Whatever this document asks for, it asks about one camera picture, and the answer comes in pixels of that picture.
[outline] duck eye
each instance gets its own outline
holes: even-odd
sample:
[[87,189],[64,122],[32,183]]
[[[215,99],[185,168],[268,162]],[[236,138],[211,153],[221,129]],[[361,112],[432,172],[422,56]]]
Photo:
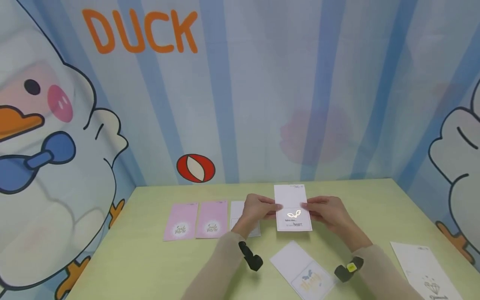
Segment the duck eye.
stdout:
[[25,80],[24,88],[25,88],[25,91],[27,91],[31,95],[36,96],[40,94],[40,85],[38,84],[38,82],[36,82],[33,79]]

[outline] orange beak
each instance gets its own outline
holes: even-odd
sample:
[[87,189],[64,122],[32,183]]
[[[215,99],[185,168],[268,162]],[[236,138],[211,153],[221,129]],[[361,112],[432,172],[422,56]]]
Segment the orange beak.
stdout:
[[13,106],[0,106],[0,142],[42,127],[44,123],[40,114],[24,115]]

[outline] table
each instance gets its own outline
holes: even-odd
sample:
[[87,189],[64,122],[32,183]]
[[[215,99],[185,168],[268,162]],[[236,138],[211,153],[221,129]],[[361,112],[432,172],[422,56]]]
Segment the table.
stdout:
[[[431,247],[463,299],[478,299],[480,273],[453,247],[392,179],[303,182],[308,197],[336,195],[372,241],[401,272],[390,241]],[[217,240],[163,242],[173,203],[244,200],[253,192],[274,196],[273,183],[138,187],[73,287],[68,300],[180,299],[210,257]],[[269,262],[295,240],[331,275],[350,253],[322,224],[313,232],[277,232],[274,220],[262,221],[261,237],[248,245],[264,265],[258,273],[245,262],[233,278],[226,299],[300,299]],[[373,299],[355,276],[326,297]]]

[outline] sleeve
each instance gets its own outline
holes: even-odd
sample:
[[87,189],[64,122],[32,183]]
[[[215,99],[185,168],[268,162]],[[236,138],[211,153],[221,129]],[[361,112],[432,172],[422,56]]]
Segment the sleeve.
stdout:
[[219,240],[215,250],[190,283],[182,300],[220,300],[243,259],[238,243],[245,241],[239,234],[227,232]]
[[363,259],[360,277],[378,300],[422,300],[423,297],[397,271],[390,258],[377,245],[353,253]]

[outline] folded card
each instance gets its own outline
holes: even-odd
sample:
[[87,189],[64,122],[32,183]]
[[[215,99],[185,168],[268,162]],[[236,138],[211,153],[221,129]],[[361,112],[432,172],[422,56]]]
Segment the folded card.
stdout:
[[163,240],[193,239],[197,211],[198,203],[174,204],[163,233]]
[[408,282],[424,299],[462,299],[429,247],[390,244]]
[[275,254],[270,262],[303,300],[320,300],[335,286],[333,279],[295,241]]
[[276,213],[277,231],[311,231],[312,221],[308,210],[300,203],[307,202],[303,184],[274,185],[275,203],[283,208]]
[[227,210],[227,201],[203,202],[200,206],[195,237],[216,239],[224,235],[228,231]]
[[[245,206],[245,201],[232,201],[230,202],[230,230],[235,226],[235,224],[240,219],[243,213],[243,207]],[[249,237],[259,237],[260,236],[260,222],[257,222],[257,226],[252,230]]]

